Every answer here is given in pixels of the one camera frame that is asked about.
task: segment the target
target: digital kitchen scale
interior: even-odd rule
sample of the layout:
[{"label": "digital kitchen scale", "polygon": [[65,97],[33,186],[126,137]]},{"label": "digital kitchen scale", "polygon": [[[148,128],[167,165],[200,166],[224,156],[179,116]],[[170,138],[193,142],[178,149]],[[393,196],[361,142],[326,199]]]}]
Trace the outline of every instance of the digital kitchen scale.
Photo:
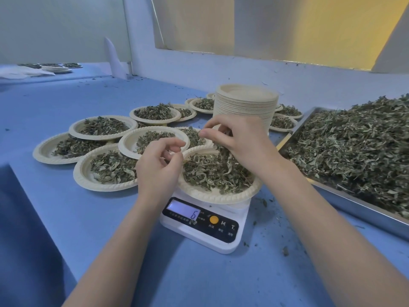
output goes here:
[{"label": "digital kitchen scale", "polygon": [[218,205],[194,199],[177,189],[159,220],[174,232],[219,253],[228,254],[241,241],[250,200]]}]

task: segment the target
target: blue table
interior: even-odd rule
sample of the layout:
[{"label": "blue table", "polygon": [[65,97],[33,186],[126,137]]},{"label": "blue table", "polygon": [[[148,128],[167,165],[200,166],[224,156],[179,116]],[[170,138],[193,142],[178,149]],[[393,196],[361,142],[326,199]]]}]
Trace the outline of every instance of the blue table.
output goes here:
[{"label": "blue table", "polygon": [[[35,145],[85,117],[127,116],[138,106],[183,103],[205,94],[140,77],[0,86],[0,164],[10,164],[76,280],[129,211],[137,187],[114,193],[85,190],[72,178],[74,165],[35,161],[31,155]],[[199,114],[178,126],[201,128],[208,118]],[[262,199],[268,202],[266,208]],[[341,214],[409,278],[408,242]],[[252,200],[243,242],[249,247],[242,243],[234,253],[222,255],[158,223],[146,251],[135,305],[333,305],[281,207],[265,187]],[[285,246],[288,257],[282,254]]]}]

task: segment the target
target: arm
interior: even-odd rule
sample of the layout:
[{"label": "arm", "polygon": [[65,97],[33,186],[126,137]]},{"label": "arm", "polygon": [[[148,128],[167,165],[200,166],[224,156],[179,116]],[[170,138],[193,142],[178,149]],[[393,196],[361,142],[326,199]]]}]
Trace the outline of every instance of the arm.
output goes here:
[{"label": "arm", "polygon": [[[151,142],[136,166],[139,196],[63,307],[130,306],[153,225],[176,187],[185,142]],[[170,155],[167,150],[179,152]],[[170,160],[169,165],[162,160]]]},{"label": "arm", "polygon": [[260,119],[217,115],[205,128],[202,137],[226,146],[277,198],[337,306],[408,305],[409,281],[281,157]]}]

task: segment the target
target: yellow surface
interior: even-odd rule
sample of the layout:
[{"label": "yellow surface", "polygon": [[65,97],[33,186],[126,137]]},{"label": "yellow surface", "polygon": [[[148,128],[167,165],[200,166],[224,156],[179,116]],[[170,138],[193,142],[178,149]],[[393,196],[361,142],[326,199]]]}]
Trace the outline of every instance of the yellow surface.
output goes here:
[{"label": "yellow surface", "polygon": [[301,0],[289,61],[370,70],[409,0]]},{"label": "yellow surface", "polygon": [[210,217],[210,223],[212,223],[212,224],[217,224],[218,221],[219,221],[219,218],[218,218],[217,216],[212,215],[212,216]]}]

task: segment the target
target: orange button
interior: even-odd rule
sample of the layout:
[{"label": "orange button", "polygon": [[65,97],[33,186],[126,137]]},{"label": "orange button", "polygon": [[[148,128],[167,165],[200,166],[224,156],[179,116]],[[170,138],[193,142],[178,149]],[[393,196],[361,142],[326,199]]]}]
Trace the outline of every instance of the orange button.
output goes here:
[{"label": "orange button", "polygon": [[210,223],[212,223],[212,224],[217,224],[218,221],[219,221],[219,218],[218,218],[217,216],[212,215],[212,216],[210,217]]}]

